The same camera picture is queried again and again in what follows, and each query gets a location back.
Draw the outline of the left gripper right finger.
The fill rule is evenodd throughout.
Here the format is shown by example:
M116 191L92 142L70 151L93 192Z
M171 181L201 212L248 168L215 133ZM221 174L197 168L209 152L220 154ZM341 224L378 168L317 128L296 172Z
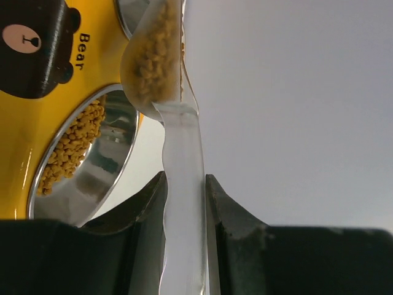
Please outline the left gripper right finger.
M391 294L392 235L270 226L206 176L211 294Z

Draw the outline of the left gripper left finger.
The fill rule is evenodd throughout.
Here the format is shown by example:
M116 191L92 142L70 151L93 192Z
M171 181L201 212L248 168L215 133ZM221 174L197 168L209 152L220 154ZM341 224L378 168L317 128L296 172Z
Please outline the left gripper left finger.
M49 219L1 221L1 293L157 294L166 193L159 172L82 227Z

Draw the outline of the clear plastic scoop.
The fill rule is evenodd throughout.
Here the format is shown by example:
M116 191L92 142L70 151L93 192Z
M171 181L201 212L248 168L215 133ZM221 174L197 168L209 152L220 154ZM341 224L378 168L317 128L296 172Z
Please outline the clear plastic scoop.
M165 129L160 294L206 292L205 174L199 108L185 67L184 1L151 1L123 53L126 97Z

